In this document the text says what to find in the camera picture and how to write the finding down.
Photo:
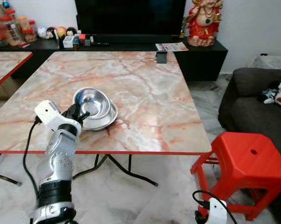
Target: black cabinet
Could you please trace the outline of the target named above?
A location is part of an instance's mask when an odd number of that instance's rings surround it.
[[[210,47],[192,47],[187,39],[183,41],[189,51],[175,52],[175,56],[186,81],[214,81],[217,79],[228,50],[218,41]],[[59,49],[56,40],[38,39],[26,48],[0,47],[0,51],[32,51],[33,56],[13,77],[29,77],[55,51]],[[108,46],[81,46],[78,51],[157,51],[153,43],[111,43]]]

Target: stainless steel bowl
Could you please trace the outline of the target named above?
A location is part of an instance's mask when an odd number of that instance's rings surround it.
[[[84,120],[83,129],[89,131],[101,131],[111,125],[118,116],[118,108],[115,104],[112,103],[112,108],[109,113],[98,120]]]
[[[81,114],[90,113],[87,119],[96,120],[105,117],[111,110],[111,101],[100,90],[85,87],[78,90],[73,96],[73,103],[80,104]]]

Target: television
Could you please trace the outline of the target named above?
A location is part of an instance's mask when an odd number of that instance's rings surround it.
[[[186,0],[75,0],[77,26],[101,37],[179,36]]]

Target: black table leg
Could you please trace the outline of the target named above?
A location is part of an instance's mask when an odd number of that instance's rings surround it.
[[[101,161],[98,163],[98,159],[99,159],[99,154],[96,155],[96,159],[95,159],[95,164],[94,164],[94,167],[91,168],[91,169],[88,169],[88,170],[85,170],[85,171],[82,171],[76,175],[73,176],[73,179],[76,179],[78,178],[79,176],[81,175],[84,175],[84,174],[87,174],[87,173],[90,173],[92,171],[95,171],[96,169],[98,169],[99,167],[101,167],[101,165],[105,162],[105,160],[109,158],[120,170],[122,170],[125,174],[129,175],[129,176],[132,176],[132,177],[135,177],[135,178],[138,178],[138,179],[141,179],[143,181],[147,181],[148,183],[154,185],[154,186],[158,186],[158,183],[150,180],[149,178],[146,178],[144,176],[141,176],[141,175],[138,175],[138,174],[134,174],[131,172],[131,160],[132,160],[132,155],[130,154],[129,155],[129,162],[128,162],[128,170],[126,170],[124,167],[121,166],[121,164],[119,164],[119,162],[113,158],[110,154],[106,154],[102,159]]]
[[[21,182],[12,180],[11,178],[8,178],[8,177],[6,177],[6,176],[0,175],[0,179],[5,180],[5,181],[8,181],[8,182],[13,183],[13,184],[16,184],[16,185],[18,185],[18,186],[21,186],[21,185],[22,185]]]

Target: statue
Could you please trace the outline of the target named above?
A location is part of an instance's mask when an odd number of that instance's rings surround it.
[[[223,0],[192,0],[195,6],[189,11],[188,43],[192,46],[211,46],[215,42],[214,32],[218,32],[221,22],[219,10]]]

